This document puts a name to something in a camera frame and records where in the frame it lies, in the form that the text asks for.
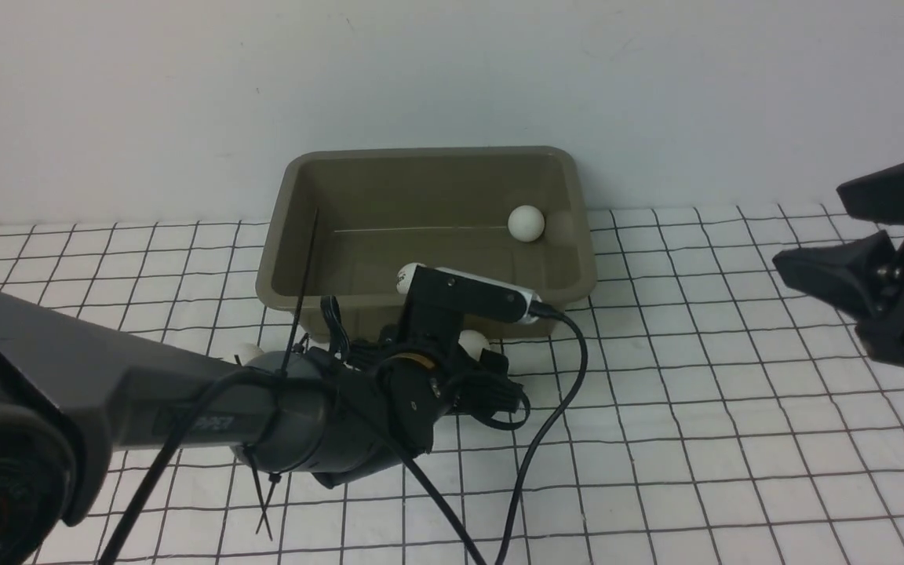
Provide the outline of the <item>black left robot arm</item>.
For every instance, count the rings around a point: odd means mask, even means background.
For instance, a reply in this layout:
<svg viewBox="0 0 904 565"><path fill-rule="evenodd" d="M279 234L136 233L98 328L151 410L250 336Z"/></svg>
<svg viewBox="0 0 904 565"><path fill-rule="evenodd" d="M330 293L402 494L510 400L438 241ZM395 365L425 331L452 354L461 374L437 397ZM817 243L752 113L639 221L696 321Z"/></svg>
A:
<svg viewBox="0 0 904 565"><path fill-rule="evenodd" d="M430 453L443 416L512 430L507 359L458 343L461 305L409 303L377 342L215 359L0 292L0 564L89 515L118 450L229 447L255 473L333 489Z"/></svg>

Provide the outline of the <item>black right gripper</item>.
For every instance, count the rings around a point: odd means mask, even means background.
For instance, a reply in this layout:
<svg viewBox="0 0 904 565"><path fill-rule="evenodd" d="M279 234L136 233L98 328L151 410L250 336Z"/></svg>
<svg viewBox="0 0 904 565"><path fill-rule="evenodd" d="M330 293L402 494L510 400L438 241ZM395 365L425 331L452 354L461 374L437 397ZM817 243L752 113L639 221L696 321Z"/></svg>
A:
<svg viewBox="0 0 904 565"><path fill-rule="evenodd" d="M837 189L846 214L885 225L904 225L904 163L865 175ZM858 322L867 355L904 367L904 239L896 250L883 230L839 246L783 250L772 258L783 283Z"/></svg>

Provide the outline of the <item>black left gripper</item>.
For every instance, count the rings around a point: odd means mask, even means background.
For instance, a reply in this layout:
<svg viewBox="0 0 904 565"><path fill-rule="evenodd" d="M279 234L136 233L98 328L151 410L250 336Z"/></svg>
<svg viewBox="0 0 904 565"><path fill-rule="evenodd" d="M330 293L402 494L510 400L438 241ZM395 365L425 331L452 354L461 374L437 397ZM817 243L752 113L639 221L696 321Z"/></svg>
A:
<svg viewBox="0 0 904 565"><path fill-rule="evenodd" d="M500 432L515 432L530 418L530 398L509 378L509 361L500 353L474 360L455 344L377 346L377 383L386 399L384 431L392 440L432 440L437 421L466 415Z"/></svg>

